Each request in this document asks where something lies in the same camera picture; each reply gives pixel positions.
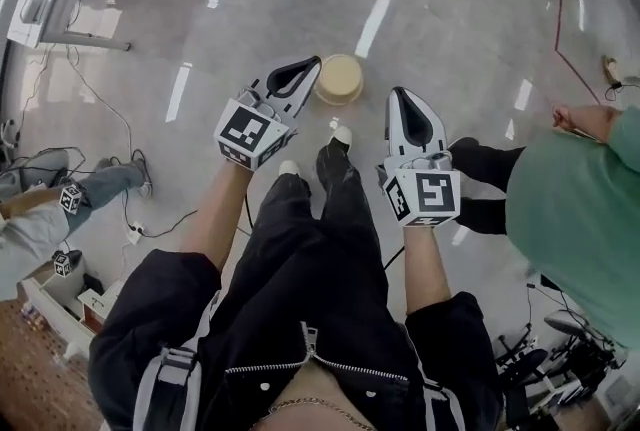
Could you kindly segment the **white cabinet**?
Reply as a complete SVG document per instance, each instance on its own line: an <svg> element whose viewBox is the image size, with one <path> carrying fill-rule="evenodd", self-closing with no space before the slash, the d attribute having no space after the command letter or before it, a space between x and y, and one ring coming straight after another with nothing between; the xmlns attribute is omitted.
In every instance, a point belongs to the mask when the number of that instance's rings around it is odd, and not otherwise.
<svg viewBox="0 0 640 431"><path fill-rule="evenodd" d="M88 285L96 279L81 260L66 277L50 267L21 282L27 302L67 344L67 358L75 355L89 358L90 344L122 290L121 280L102 282L104 293L99 294Z"/></svg>

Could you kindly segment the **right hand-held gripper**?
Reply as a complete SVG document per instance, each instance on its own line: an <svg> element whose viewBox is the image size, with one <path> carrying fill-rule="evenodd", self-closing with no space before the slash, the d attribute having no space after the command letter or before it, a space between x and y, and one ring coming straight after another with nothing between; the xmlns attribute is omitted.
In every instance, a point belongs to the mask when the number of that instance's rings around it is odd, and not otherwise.
<svg viewBox="0 0 640 431"><path fill-rule="evenodd" d="M414 92L393 87L385 138L392 156L376 167L379 185L401 227L437 227L461 209L460 173L452 167L444 125ZM421 155L405 155L418 149Z"/></svg>

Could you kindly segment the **person's right white shoe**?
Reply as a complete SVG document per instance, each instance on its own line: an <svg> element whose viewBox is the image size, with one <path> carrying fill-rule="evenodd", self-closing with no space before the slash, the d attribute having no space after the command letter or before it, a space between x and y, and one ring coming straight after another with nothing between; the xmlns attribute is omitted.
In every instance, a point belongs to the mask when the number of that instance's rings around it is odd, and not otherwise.
<svg viewBox="0 0 640 431"><path fill-rule="evenodd" d="M338 126L332 133L330 143L338 144L342 150L348 152L352 145L352 131L344 125Z"/></svg>

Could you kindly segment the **beige mesh waste basket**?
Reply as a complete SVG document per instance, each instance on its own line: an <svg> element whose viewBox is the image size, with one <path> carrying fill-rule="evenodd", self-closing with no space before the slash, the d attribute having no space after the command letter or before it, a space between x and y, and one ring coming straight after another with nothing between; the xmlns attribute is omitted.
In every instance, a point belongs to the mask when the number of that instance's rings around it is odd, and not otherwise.
<svg viewBox="0 0 640 431"><path fill-rule="evenodd" d="M322 61L315 83L315 95L331 106L346 106L362 93L364 77L358 60L350 55L334 54Z"/></svg>

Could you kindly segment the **beige slipper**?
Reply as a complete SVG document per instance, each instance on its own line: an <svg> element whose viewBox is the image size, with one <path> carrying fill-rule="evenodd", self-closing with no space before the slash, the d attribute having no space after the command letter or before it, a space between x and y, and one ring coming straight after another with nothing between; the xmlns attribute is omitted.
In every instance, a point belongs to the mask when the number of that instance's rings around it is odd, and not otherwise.
<svg viewBox="0 0 640 431"><path fill-rule="evenodd" d="M602 66L607 84L611 87L620 86L621 79L618 73L617 60L615 58L604 55L602 57Z"/></svg>

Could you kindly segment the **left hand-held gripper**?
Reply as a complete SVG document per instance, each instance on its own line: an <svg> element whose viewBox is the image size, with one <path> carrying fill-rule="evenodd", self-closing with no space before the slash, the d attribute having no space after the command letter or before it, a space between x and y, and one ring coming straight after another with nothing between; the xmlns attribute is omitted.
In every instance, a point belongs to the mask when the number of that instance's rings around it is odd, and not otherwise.
<svg viewBox="0 0 640 431"><path fill-rule="evenodd" d="M297 115L322 68L321 58L286 56L269 61L254 90L230 99L216 126L221 154L248 170L262 167L297 131Z"/></svg>

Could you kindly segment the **person's left forearm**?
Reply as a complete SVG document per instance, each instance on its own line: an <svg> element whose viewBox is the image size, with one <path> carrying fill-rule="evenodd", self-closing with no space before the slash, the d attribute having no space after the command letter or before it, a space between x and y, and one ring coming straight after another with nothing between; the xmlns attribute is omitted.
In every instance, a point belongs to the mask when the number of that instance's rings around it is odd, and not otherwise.
<svg viewBox="0 0 640 431"><path fill-rule="evenodd" d="M187 227L181 251L203 254L219 272L223 271L252 177L250 170L224 162Z"/></svg>

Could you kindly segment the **person's right forearm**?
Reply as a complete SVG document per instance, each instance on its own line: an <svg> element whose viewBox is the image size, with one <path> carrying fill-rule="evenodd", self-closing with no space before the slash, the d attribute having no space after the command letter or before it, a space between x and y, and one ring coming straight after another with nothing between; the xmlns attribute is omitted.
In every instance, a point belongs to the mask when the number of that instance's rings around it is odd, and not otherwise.
<svg viewBox="0 0 640 431"><path fill-rule="evenodd" d="M404 237L406 313L451 298L446 272L432 228L406 227Z"/></svg>

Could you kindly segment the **person's black zip jacket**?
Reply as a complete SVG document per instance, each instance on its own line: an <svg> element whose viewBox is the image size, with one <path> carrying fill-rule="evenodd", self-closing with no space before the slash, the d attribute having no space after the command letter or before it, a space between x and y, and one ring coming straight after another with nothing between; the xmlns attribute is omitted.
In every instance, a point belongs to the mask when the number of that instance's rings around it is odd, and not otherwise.
<svg viewBox="0 0 640 431"><path fill-rule="evenodd" d="M326 367L377 431L494 431L502 395L475 297L461 292L397 323L385 277L313 242L264 280L236 283L197 348L196 431L249 431L307 360ZM91 391L112 431L132 431L145 368L192 338L221 288L198 253L154 250L90 346Z"/></svg>

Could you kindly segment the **person's black trousers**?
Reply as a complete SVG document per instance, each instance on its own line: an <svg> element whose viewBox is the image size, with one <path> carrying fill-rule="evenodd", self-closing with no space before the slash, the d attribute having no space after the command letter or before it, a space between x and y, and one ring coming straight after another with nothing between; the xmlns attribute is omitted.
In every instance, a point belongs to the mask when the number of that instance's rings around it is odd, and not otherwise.
<svg viewBox="0 0 640 431"><path fill-rule="evenodd" d="M343 268L357 267L387 284L380 242L361 176L351 163L350 142L332 137L316 158L326 200L311 214L309 184L282 172L264 197L247 245L256 257L280 262L305 249Z"/></svg>

